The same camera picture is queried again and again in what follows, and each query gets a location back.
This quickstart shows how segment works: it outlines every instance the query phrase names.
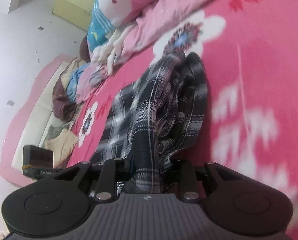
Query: black and white plaid cloth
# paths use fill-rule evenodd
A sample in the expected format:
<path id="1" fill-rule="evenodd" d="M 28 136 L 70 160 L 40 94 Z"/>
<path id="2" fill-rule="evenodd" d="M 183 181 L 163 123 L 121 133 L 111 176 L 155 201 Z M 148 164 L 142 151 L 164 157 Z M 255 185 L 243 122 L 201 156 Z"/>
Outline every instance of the black and white plaid cloth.
<path id="1" fill-rule="evenodd" d="M 199 56 L 164 56 L 116 95 L 92 163 L 132 156 L 133 178 L 123 190 L 162 192 L 170 158 L 193 145 L 206 104 L 207 83 Z"/>

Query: pink bed sheet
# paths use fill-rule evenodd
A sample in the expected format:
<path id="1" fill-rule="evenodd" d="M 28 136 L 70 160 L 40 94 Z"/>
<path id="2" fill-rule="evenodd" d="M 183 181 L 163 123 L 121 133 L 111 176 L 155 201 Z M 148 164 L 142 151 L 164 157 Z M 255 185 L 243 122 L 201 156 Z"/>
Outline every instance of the pink bed sheet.
<path id="1" fill-rule="evenodd" d="M 288 234 L 297 240 L 298 0 L 214 0 L 193 13 L 85 102 L 68 165 L 89 160 L 116 93 L 175 42 L 201 55 L 210 91 L 199 139 L 182 156 L 197 165 L 214 160 L 284 192 L 294 205 Z"/>

